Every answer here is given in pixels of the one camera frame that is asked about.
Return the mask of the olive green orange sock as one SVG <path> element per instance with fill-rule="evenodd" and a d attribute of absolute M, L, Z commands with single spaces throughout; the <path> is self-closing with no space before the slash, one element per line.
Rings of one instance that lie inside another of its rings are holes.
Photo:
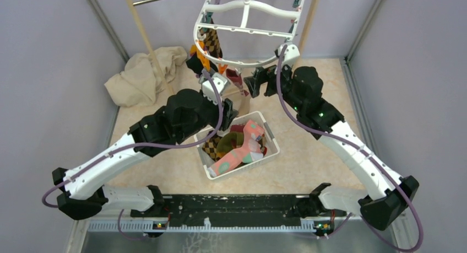
<path fill-rule="evenodd" d="M 223 136 L 216 146 L 215 161 L 220 160 L 228 152 L 243 145 L 244 134 L 242 132 L 230 132 Z"/>

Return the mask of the pink sock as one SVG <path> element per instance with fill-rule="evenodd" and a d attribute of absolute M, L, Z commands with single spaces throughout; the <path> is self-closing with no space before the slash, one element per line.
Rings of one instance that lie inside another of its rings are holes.
<path fill-rule="evenodd" d="M 264 157 L 259 142 L 265 135 L 262 126 L 249 120 L 243 127 L 243 142 L 239 147 L 228 151 L 219 161 L 208 168 L 212 177 L 217 177 L 235 170 L 240 164 L 256 162 Z"/>

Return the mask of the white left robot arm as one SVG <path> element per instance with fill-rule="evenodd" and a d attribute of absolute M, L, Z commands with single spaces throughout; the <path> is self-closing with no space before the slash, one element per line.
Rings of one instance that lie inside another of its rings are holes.
<path fill-rule="evenodd" d="M 165 150 L 186 148 L 186 140 L 207 126 L 213 132 L 226 130 L 237 114 L 230 99 L 210 100 L 201 91 L 179 91 L 87 163 L 55 169 L 53 188 L 61 192 L 55 208 L 75 220 L 109 209 L 128 209 L 132 217 L 161 215 L 166 203 L 157 186 L 121 188 L 108 182 Z"/>

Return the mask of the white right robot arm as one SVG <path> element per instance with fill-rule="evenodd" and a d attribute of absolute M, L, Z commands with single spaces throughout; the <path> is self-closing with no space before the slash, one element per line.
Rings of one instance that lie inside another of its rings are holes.
<path fill-rule="evenodd" d="M 343 114 L 322 97 L 323 81 L 314 67 L 283 66 L 280 79 L 276 78 L 276 66 L 259 67 L 243 81 L 253 98 L 264 83 L 265 96 L 281 93 L 284 102 L 295 110 L 298 125 L 314 129 L 313 137 L 331 149 L 364 185 L 365 190 L 358 191 L 321 184 L 310 200 L 314 214 L 323 216 L 330 209 L 352 212 L 371 227 L 386 230 L 407 209 L 403 197 L 413 200 L 419 182 L 385 165 L 358 138 Z"/>

